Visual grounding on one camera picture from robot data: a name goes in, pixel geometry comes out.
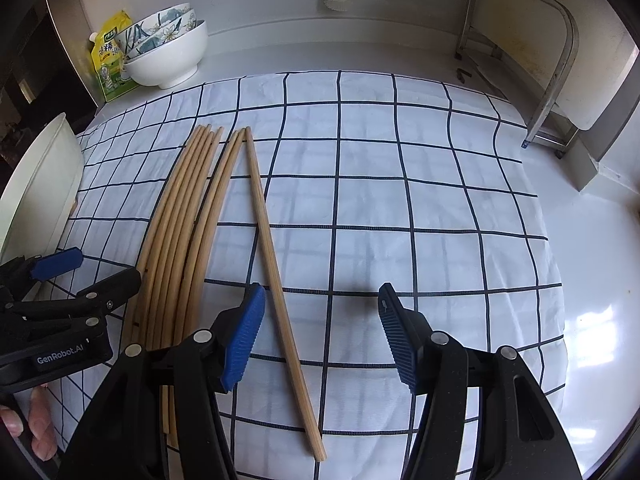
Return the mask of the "person's hand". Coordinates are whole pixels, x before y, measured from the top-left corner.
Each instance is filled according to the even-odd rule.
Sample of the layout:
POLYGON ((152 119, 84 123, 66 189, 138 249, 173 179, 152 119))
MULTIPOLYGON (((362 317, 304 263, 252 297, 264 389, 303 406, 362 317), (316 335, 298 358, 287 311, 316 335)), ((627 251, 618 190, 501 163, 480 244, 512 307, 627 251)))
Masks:
MULTIPOLYGON (((32 389, 27 417, 28 428, 32 432, 32 452, 43 462, 50 460, 58 450, 48 390, 48 384, 32 389)), ((12 438, 18 438, 24 432, 24 422, 12 408, 2 405, 1 420, 12 438)))

